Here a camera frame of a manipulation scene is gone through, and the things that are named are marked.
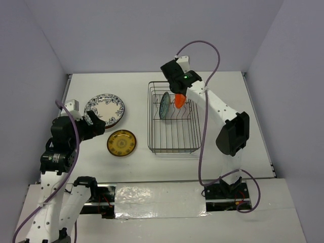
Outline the orange plate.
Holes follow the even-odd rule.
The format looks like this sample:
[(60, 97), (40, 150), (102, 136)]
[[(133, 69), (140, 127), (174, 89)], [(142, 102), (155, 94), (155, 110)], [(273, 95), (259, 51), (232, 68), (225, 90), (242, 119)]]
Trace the orange plate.
[(176, 94), (175, 95), (175, 107), (177, 109), (181, 109), (186, 102), (186, 96), (182, 94)]

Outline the speckled white plate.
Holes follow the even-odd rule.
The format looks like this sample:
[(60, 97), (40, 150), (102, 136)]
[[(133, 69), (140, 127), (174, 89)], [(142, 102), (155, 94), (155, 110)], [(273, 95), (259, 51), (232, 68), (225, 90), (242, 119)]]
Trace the speckled white plate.
[(125, 108), (125, 104), (122, 101), (122, 99), (120, 97), (118, 97), (117, 95), (114, 94), (100, 94), (97, 95), (95, 97), (93, 97), (92, 99), (90, 99), (84, 108), (84, 118), (85, 120), (88, 122), (88, 124), (92, 125), (92, 121), (89, 118), (89, 116), (87, 115), (87, 111), (94, 111), (95, 115), (101, 119), (102, 119), (102, 115), (104, 110), (106, 110), (109, 106), (112, 107), (124, 107)]

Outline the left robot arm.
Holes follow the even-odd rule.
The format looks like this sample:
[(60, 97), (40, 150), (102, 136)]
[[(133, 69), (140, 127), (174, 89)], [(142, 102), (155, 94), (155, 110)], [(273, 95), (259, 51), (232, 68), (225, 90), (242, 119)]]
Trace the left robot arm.
[(68, 201), (63, 202), (67, 181), (74, 169), (82, 141), (102, 135), (105, 122), (89, 111), (92, 124), (71, 114), (53, 120), (51, 138), (40, 158), (41, 191), (37, 208), (18, 226), (20, 231), (29, 221), (32, 225), (24, 242), (74, 242), (71, 236), (86, 201), (99, 197), (94, 177), (81, 176), (74, 183)]

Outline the yellow brown plate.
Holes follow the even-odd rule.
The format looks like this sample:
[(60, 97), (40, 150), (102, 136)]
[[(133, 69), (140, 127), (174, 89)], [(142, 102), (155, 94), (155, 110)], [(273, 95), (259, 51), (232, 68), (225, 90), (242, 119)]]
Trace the yellow brown plate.
[(108, 152), (117, 157), (130, 155), (137, 146), (137, 139), (129, 130), (113, 132), (107, 139)]

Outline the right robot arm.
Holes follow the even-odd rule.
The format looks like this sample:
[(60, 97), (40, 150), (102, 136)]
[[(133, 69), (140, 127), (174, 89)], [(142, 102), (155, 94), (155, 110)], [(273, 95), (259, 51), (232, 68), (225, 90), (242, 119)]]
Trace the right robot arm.
[[(181, 94), (205, 111), (205, 122), (198, 161), (198, 180), (202, 186), (220, 184), (220, 192), (225, 198), (233, 197), (241, 184), (241, 151), (250, 138), (250, 117), (244, 111), (239, 113), (222, 101), (207, 87), (207, 82), (189, 66), (189, 58), (175, 58), (161, 68), (169, 83), (170, 91)], [(207, 135), (207, 120), (211, 117), (218, 125), (216, 147), (223, 154), (222, 172), (219, 178), (204, 184), (201, 176), (203, 154)]]

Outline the dark green plate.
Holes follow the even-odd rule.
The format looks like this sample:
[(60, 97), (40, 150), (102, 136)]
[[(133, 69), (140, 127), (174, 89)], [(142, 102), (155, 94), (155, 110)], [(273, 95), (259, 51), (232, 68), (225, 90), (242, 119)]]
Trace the dark green plate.
[(125, 114), (124, 107), (109, 106), (106, 110), (104, 110), (102, 119), (105, 121), (106, 126), (109, 126), (112, 124), (118, 124), (122, 120), (124, 114)]

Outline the small blue patterned plate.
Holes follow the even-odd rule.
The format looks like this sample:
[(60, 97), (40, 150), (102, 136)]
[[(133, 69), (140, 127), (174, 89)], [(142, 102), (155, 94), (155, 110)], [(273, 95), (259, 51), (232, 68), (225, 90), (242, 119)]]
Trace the small blue patterned plate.
[(170, 109), (170, 94), (165, 92), (161, 98), (159, 106), (159, 117), (160, 119), (165, 119)]

